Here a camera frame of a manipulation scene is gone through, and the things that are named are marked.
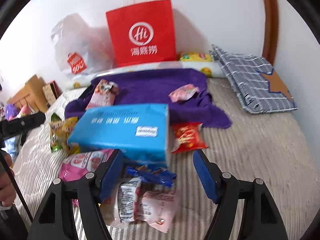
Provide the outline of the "person's left hand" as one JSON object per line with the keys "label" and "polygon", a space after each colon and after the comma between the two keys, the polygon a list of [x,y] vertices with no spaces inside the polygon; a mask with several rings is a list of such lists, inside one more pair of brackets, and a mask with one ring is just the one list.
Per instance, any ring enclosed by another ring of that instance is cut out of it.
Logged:
{"label": "person's left hand", "polygon": [[0,188],[0,201],[2,206],[10,207],[16,198],[16,190],[5,171],[1,173]]}

